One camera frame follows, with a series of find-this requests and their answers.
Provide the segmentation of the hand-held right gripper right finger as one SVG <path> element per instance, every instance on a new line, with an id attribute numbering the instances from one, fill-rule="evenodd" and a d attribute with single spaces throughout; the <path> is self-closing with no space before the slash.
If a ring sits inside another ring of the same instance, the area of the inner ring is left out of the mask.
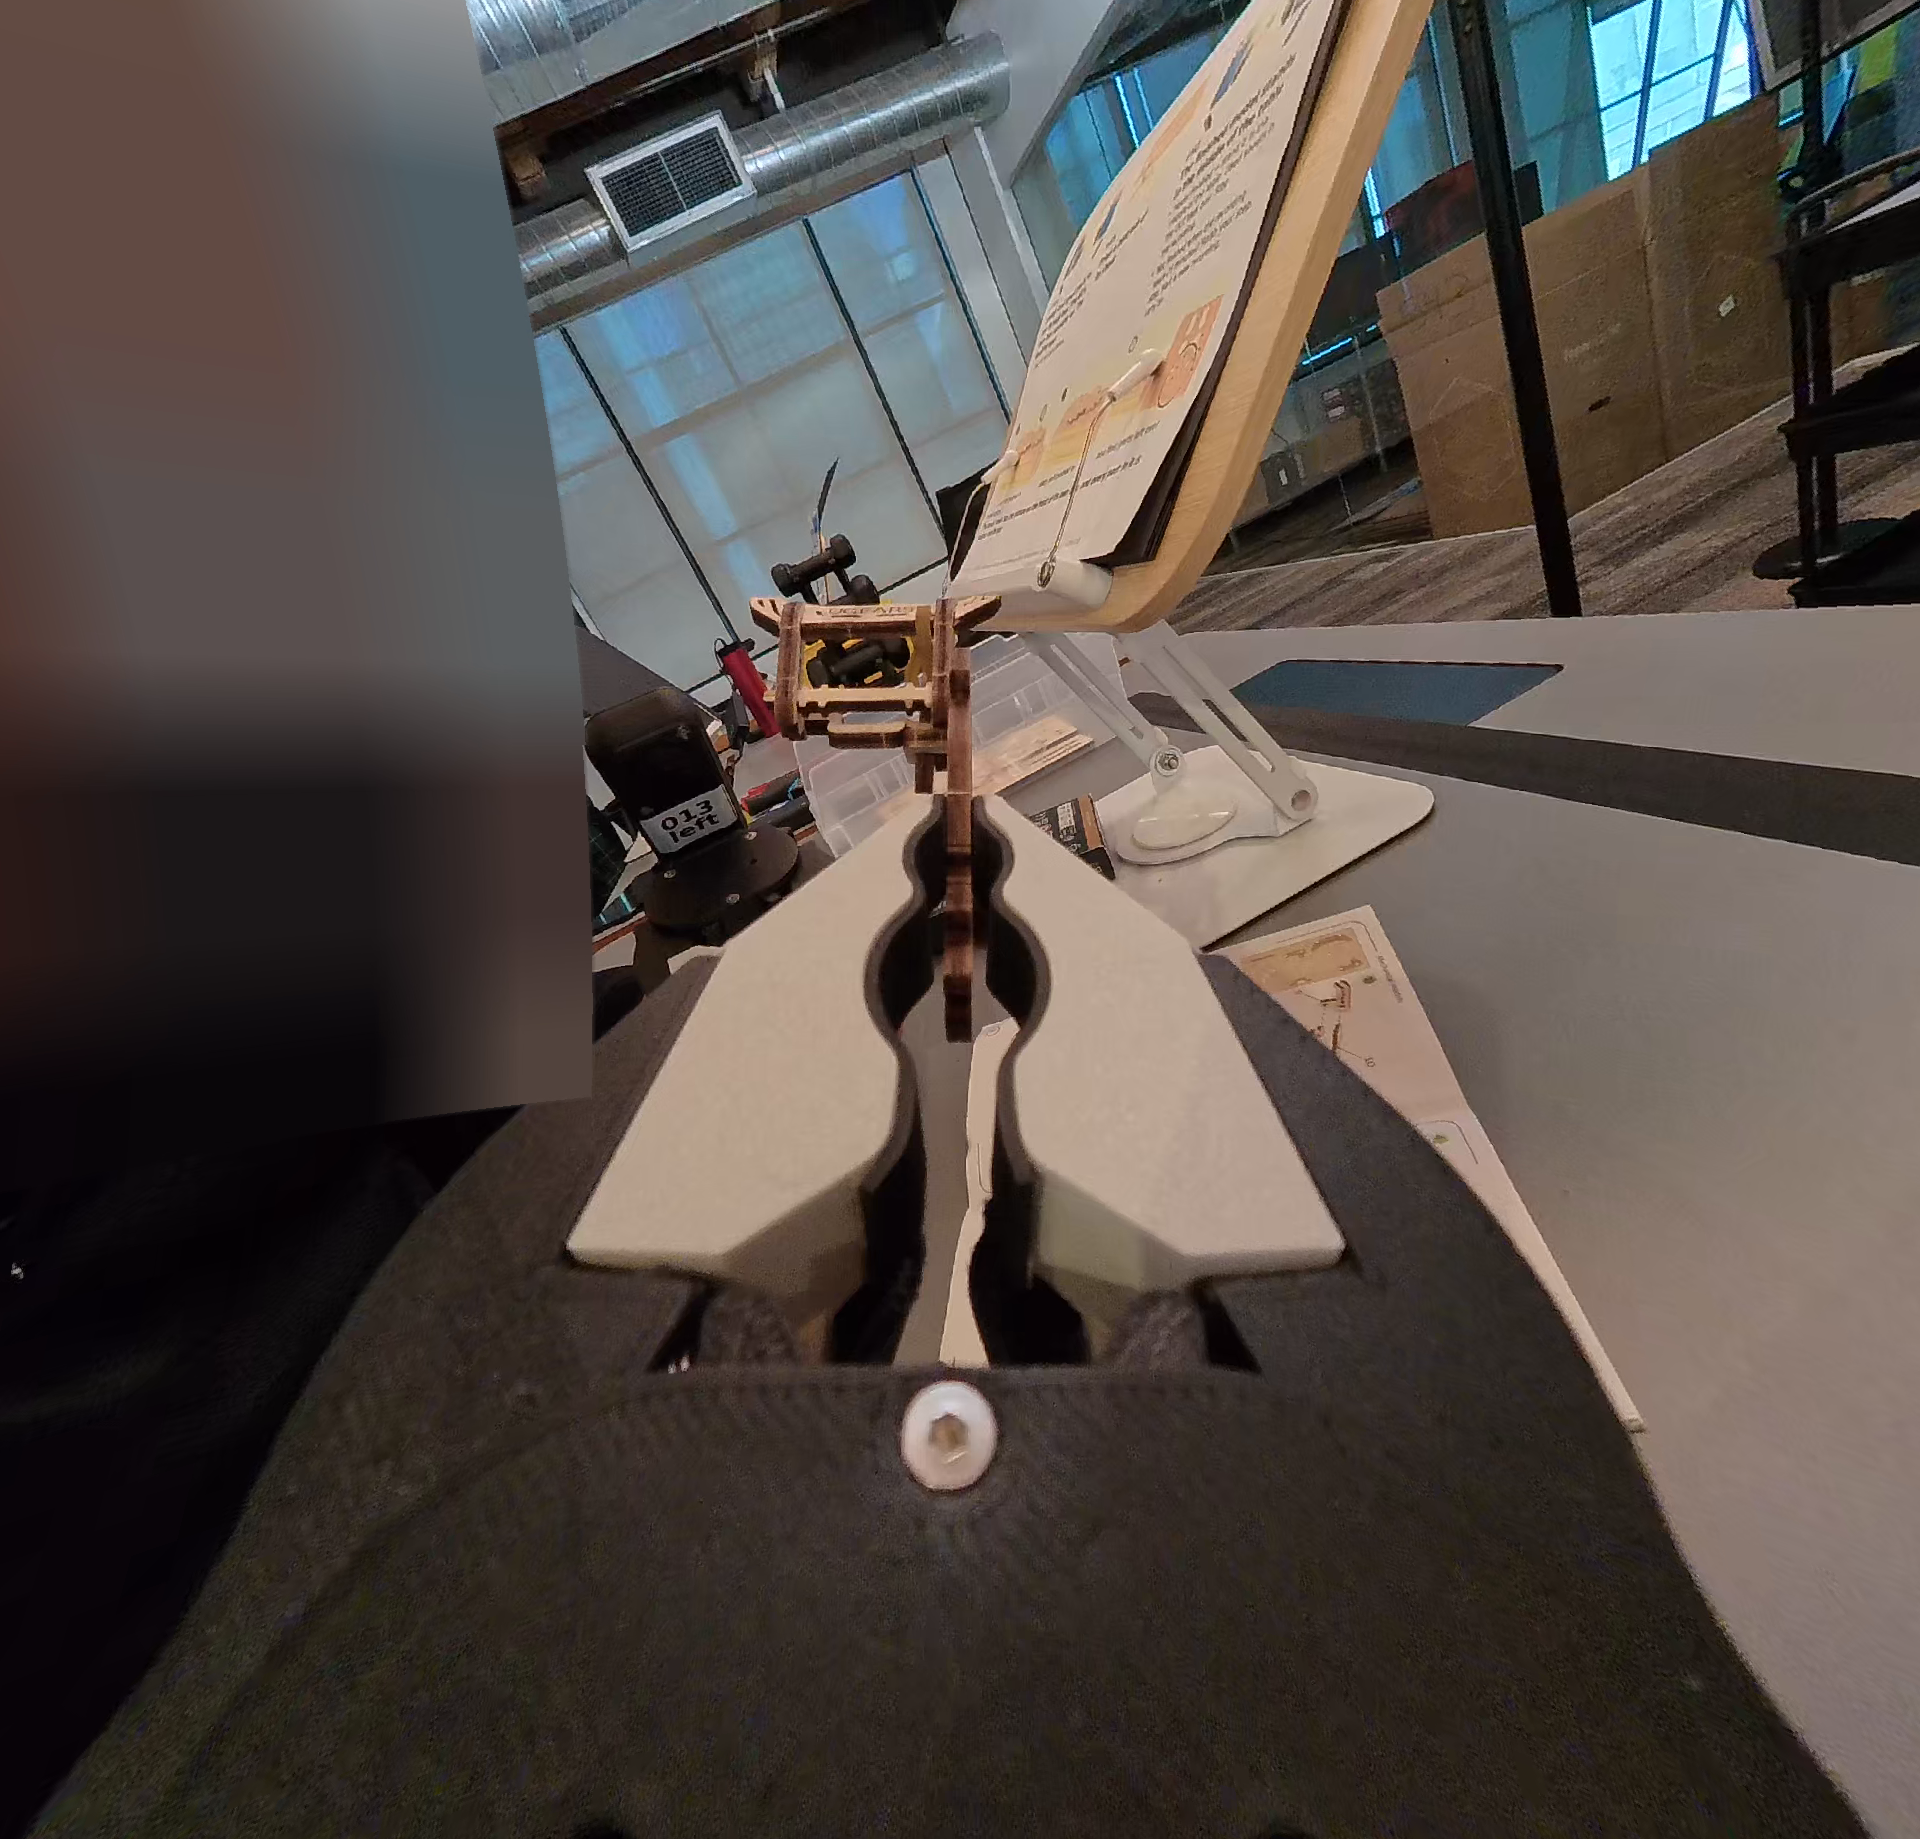
<path id="1" fill-rule="evenodd" d="M 1080 1360 L 1138 1299 L 1346 1243 L 1197 948 L 1000 797 L 986 983 L 1013 1021 L 972 1257 L 991 1360 Z"/>

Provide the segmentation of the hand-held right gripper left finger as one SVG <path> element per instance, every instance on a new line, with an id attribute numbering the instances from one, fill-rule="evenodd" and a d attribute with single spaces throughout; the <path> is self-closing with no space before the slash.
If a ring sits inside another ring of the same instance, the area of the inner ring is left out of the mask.
<path id="1" fill-rule="evenodd" d="M 902 1026 L 941 999 L 945 807 L 925 794 L 730 940 L 566 1252 L 751 1294 L 890 1362 L 927 1268 L 929 1150 Z"/>

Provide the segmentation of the wooden model lever assembly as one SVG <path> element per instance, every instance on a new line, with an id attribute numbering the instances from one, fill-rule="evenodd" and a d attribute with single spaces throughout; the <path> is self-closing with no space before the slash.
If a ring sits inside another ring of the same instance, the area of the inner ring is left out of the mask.
<path id="1" fill-rule="evenodd" d="M 973 851 L 973 707 L 965 674 L 947 683 L 945 716 L 912 737 L 915 792 L 941 798 L 941 1002 L 950 1042 L 973 1038 L 976 851 Z"/>

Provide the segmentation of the black dumbbell rack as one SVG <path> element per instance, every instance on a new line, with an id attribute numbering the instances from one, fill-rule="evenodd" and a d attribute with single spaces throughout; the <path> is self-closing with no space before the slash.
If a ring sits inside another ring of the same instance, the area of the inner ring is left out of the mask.
<path id="1" fill-rule="evenodd" d="M 769 569 L 776 593 L 825 607 L 852 602 L 877 607 L 882 593 L 873 578 L 856 568 L 856 550 L 847 535 L 817 542 L 817 550 L 800 561 L 776 564 Z M 892 683 L 898 679 L 896 641 L 853 641 L 850 636 L 808 642 L 803 674 L 817 688 L 856 688 Z"/>

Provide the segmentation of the open instruction booklet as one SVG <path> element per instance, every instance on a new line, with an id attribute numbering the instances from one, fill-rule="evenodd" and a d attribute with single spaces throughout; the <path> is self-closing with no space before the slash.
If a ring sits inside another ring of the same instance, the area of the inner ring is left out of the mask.
<path id="1" fill-rule="evenodd" d="M 1547 1247 L 1485 1124 L 1468 1106 L 1403 961 L 1369 906 L 1235 940 L 1226 957 L 1294 1018 L 1352 1075 L 1408 1120 L 1471 1186 L 1540 1277 L 1631 1435 L 1643 1417 L 1608 1355 L 1575 1288 Z M 950 1265 L 940 1360 L 986 1368 L 991 1357 L 973 1307 L 973 1254 L 993 1195 L 1002 1066 L 1020 1021 L 1006 1013 L 973 1042 L 966 1109 L 966 1209 Z"/>

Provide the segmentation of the clear plastic storage box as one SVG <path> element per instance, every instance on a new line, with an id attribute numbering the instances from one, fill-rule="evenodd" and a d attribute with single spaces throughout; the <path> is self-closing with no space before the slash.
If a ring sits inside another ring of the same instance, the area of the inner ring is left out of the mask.
<path id="1" fill-rule="evenodd" d="M 1024 644 L 986 651 L 973 661 L 973 776 L 981 792 L 1007 790 L 1110 737 L 1040 654 Z M 901 749 L 830 748 L 808 737 L 796 753 L 817 838 L 831 856 L 847 856 L 915 804 L 915 772 Z"/>

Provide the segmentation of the white vent grille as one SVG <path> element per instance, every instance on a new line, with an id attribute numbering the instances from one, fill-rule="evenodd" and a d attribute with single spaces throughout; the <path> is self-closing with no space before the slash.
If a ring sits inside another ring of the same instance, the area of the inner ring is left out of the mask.
<path id="1" fill-rule="evenodd" d="M 757 195 L 733 125 L 718 110 L 604 157 L 585 179 L 631 256 Z"/>

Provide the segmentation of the colour printed instruction manual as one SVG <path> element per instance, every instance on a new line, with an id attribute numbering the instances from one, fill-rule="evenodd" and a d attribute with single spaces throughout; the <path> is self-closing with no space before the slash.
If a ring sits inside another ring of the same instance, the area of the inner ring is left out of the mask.
<path id="1" fill-rule="evenodd" d="M 1094 615 L 1208 406 L 1352 0 L 1247 0 L 1072 241 L 955 597 Z"/>

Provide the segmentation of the large cardboard box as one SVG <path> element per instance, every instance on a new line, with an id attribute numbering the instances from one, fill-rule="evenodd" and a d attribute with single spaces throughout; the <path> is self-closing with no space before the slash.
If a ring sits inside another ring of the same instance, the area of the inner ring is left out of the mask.
<path id="1" fill-rule="evenodd" d="M 1787 392 L 1785 151 L 1765 94 L 1523 228 L 1568 511 Z M 1485 237 L 1381 292 L 1381 328 L 1432 533 L 1530 524 Z"/>

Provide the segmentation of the black fuzzy disc on rod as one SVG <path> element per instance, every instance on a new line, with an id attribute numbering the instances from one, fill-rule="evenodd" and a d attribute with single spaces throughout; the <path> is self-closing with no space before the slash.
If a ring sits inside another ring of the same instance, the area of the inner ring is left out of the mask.
<path id="1" fill-rule="evenodd" d="M 1518 419 L 1528 502 L 1551 616 L 1579 616 L 1582 596 L 1540 312 L 1528 273 L 1523 214 L 1500 101 L 1490 0 L 1452 0 L 1456 57 L 1468 109 L 1472 162 L 1483 204 L 1490 277 Z"/>

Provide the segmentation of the black office chair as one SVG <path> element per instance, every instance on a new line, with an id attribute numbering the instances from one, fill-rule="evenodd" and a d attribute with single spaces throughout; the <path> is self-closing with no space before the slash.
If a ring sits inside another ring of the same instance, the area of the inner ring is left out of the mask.
<path id="1" fill-rule="evenodd" d="M 1787 307 L 1785 456 L 1797 528 L 1755 561 L 1802 610 L 1917 602 L 1917 507 L 1847 519 L 1838 465 L 1864 451 L 1917 451 L 1917 302 L 1888 316 L 1890 345 L 1841 370 L 1836 295 L 1882 282 L 1917 294 L 1918 0 L 1746 0 L 1762 74 L 1801 87 L 1798 145 L 1778 173 Z"/>

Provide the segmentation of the round silver duct pipe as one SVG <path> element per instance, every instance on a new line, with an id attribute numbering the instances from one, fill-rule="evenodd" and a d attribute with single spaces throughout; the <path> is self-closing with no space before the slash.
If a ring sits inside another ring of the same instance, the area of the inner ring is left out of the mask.
<path id="1" fill-rule="evenodd" d="M 634 256 L 585 195 L 516 223 L 524 292 L 536 325 L 546 312 L 663 268 L 724 234 L 778 223 L 796 209 L 910 166 L 950 134 L 1006 110 L 1011 66 L 1004 40 L 983 31 L 800 101 L 754 123 L 733 125 L 757 195 Z"/>

